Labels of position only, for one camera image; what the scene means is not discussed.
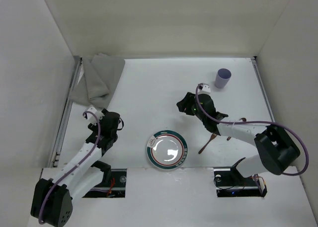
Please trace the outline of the grey cloth placemat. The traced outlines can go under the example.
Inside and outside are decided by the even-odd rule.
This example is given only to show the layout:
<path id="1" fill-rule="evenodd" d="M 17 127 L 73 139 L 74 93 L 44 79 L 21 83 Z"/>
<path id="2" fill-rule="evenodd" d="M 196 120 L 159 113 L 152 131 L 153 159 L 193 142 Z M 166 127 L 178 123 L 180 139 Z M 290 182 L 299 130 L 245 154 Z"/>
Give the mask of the grey cloth placemat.
<path id="1" fill-rule="evenodd" d="M 106 109 L 114 95 L 124 66 L 123 58 L 106 54 L 94 55 L 91 60 L 83 57 L 83 75 L 70 93 L 70 100 L 79 105 Z"/>

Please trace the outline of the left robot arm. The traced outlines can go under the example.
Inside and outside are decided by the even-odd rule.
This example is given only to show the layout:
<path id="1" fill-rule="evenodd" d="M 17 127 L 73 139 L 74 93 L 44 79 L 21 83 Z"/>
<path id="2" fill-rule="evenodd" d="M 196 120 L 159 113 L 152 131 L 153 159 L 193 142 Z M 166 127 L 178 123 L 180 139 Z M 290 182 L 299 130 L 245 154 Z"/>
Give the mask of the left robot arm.
<path id="1" fill-rule="evenodd" d="M 84 111 L 91 134 L 79 152 L 55 176 L 41 178 L 35 185 L 30 214 L 40 225 L 63 227 L 73 212 L 75 201 L 88 192 L 109 194 L 116 180 L 111 166 L 101 158 L 117 141 L 124 122 L 116 112 Z"/>

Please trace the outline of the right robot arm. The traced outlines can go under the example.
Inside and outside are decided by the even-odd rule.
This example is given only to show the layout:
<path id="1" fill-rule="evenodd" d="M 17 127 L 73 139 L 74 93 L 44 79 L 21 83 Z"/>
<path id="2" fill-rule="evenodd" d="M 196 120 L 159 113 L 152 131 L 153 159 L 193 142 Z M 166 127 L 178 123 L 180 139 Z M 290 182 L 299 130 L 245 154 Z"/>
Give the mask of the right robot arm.
<path id="1" fill-rule="evenodd" d="M 232 121 L 227 114 L 216 110 L 208 94 L 189 92 L 176 105 L 179 112 L 196 116 L 210 133 L 235 138 L 257 149 L 257 155 L 243 157 L 229 168 L 230 177 L 237 182 L 264 172 L 284 174 L 301 154 L 283 128 L 272 123 L 243 124 Z"/>

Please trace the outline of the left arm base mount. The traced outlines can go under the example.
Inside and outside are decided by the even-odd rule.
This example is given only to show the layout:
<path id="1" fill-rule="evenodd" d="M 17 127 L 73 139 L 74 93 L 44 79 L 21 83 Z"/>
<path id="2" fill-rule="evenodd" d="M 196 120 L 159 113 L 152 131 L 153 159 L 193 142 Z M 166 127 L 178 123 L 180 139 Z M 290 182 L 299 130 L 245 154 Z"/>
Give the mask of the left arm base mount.
<path id="1" fill-rule="evenodd" d="M 93 187 L 83 198 L 125 198 L 127 169 L 112 169 L 110 177 Z"/>

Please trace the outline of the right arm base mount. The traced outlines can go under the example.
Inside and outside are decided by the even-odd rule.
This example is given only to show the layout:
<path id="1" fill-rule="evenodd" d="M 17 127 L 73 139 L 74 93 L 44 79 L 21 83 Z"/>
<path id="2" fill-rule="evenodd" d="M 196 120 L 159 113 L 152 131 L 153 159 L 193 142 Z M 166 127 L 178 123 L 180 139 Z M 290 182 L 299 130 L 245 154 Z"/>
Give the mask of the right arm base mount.
<path id="1" fill-rule="evenodd" d="M 230 168 L 214 168 L 214 185 L 217 197 L 260 197 L 267 194 L 267 185 L 258 174 L 242 177 L 236 170 Z"/>

